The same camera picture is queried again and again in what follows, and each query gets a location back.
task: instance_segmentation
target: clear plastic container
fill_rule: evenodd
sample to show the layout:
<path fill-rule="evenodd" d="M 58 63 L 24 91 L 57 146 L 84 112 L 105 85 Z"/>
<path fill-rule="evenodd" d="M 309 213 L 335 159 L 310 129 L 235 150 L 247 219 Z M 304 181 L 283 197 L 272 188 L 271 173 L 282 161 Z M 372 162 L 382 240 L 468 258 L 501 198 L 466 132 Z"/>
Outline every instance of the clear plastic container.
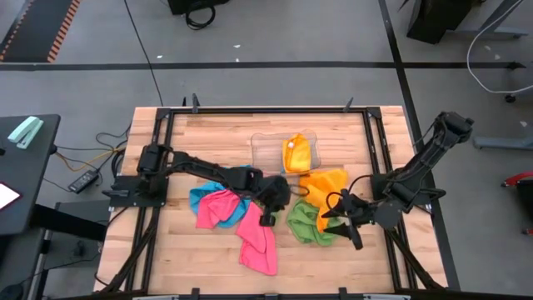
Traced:
<path fill-rule="evenodd" d="M 261 169 L 267 174 L 302 175 L 305 172 L 285 173 L 283 168 L 283 141 L 292 138 L 298 132 L 262 134 L 252 136 L 252 166 Z M 316 134 L 312 130 L 304 130 L 301 133 L 311 147 L 311 168 L 308 171 L 320 167 L 321 161 L 317 149 Z"/>

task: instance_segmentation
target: black desk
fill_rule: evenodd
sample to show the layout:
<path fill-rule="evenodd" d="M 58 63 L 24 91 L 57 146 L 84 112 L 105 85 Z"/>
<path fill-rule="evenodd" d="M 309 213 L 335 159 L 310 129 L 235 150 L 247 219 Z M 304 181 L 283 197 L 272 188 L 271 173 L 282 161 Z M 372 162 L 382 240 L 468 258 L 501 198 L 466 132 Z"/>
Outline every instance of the black desk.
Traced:
<path fill-rule="evenodd" d="M 58 115 L 35 117 L 43 120 L 44 124 L 25 150 L 9 142 L 7 136 L 27 116 L 0 117 L 0 147 L 6 149 L 6 153 L 0 156 L 0 182 L 5 182 L 22 194 L 21 198 L 0 210 L 0 236 L 23 233 L 31 226 L 103 241 L 106 228 L 102 224 L 35 203 L 48 158 L 55 152 L 53 142 L 61 120 Z"/>

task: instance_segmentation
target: wooden table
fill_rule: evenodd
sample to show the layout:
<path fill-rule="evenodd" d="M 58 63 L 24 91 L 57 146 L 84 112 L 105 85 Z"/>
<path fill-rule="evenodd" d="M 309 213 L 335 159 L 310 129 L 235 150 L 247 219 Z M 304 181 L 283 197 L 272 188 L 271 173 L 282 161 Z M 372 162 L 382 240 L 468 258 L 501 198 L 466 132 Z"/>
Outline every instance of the wooden table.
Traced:
<path fill-rule="evenodd" d="M 136 175 L 142 147 L 150 143 L 156 110 L 155 107 L 136 109 L 122 174 Z M 381 107 L 381 112 L 391 160 L 394 168 L 398 168 L 413 156 L 403 109 Z M 348 182 L 371 173 L 363 120 L 358 114 L 178 115 L 172 147 L 222 166 L 239 166 L 252 164 L 253 134 L 298 133 L 306 129 L 317 135 L 321 169 L 344 168 L 349 173 Z M 372 131 L 378 141 L 374 122 Z M 381 152 L 377 151 L 381 170 L 385 170 Z M 385 239 L 379 226 L 361 228 L 364 248 L 360 251 L 342 237 L 331 247 L 301 244 L 285 223 L 286 212 L 296 197 L 281 212 L 273 228 L 278 274 L 270 277 L 240 265 L 242 240 L 235 235 L 236 227 L 195 228 L 196 216 L 189 208 L 189 191 L 203 183 L 205 180 L 186 174 L 170 176 L 167 205 L 161 210 L 157 230 L 150 294 L 190 294 L 192 288 L 200 288 L 202 294 L 338 293 L 339 287 L 346 287 L 349 293 L 393 292 Z M 361 180 L 352 192 L 370 199 L 370 183 Z M 136 220 L 137 208 L 130 207 L 108 229 L 98 269 L 98 277 L 104 282 L 111 280 L 131 252 Z M 405 215 L 405 223 L 412 252 L 433 278 L 445 286 L 446 277 L 430 216 L 414 209 Z M 396 255 L 406 287 L 403 259 L 398 250 Z M 143 262 L 141 257 L 136 288 L 140 287 Z M 101 288 L 100 283 L 95 284 L 95 289 Z"/>

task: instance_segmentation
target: blue cloth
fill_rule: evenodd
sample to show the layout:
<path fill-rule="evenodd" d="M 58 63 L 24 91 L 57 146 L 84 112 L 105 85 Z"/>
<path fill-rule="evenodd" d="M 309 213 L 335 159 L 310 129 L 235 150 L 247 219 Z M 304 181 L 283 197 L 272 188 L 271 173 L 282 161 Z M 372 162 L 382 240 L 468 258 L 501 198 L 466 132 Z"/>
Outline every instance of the blue cloth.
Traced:
<path fill-rule="evenodd" d="M 218 192 L 223 189 L 226 189 L 218 182 L 208 182 L 201 187 L 193 188 L 189 192 L 189 203 L 191 204 L 191 209 L 195 214 L 198 214 L 198 206 L 200 205 L 200 200 L 207 196 L 210 193 Z M 250 205 L 250 198 L 241 199 L 235 212 L 226 220 L 220 221 L 218 226 L 221 228 L 230 228 L 235 225 L 239 220 L 244 217 L 247 213 L 248 206 Z"/>

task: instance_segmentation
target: pink cloth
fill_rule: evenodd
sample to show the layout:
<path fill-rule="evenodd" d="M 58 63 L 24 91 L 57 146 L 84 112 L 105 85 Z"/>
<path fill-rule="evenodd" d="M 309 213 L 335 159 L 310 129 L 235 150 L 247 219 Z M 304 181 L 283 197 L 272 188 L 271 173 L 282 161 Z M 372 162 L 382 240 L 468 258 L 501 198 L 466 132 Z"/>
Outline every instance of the pink cloth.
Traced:
<path fill-rule="evenodd" d="M 276 241 L 271 227 L 259 225 L 262 210 L 250 203 L 247 214 L 241 220 L 237 235 L 242 238 L 239 262 L 266 275 L 277 274 Z"/>
<path fill-rule="evenodd" d="M 239 205 L 240 198 L 229 190 L 213 192 L 200 200 L 197 228 L 213 229 L 220 221 L 226 221 Z"/>

